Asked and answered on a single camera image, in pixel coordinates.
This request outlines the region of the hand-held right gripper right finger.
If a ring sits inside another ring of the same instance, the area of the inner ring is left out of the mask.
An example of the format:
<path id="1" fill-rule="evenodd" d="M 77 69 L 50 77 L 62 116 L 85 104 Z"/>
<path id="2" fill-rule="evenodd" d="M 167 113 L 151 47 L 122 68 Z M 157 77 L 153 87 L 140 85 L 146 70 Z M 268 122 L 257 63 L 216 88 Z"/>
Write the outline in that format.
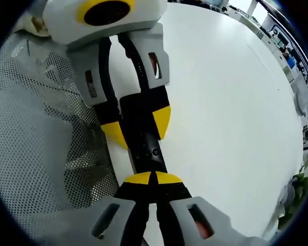
<path id="1" fill-rule="evenodd" d="M 230 218 L 204 198 L 191 196 L 182 180 L 156 172 L 157 220 L 164 245 L 267 245 L 232 227 Z"/>

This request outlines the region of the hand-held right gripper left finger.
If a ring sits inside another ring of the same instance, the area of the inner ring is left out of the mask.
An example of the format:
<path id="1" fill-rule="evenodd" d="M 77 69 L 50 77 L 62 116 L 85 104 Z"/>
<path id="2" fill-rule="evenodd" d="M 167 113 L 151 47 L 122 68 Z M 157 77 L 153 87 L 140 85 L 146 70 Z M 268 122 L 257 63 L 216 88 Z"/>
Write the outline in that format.
<path id="1" fill-rule="evenodd" d="M 129 176 L 115 196 L 58 213 L 51 245 L 141 245 L 149 219 L 150 176 Z"/>

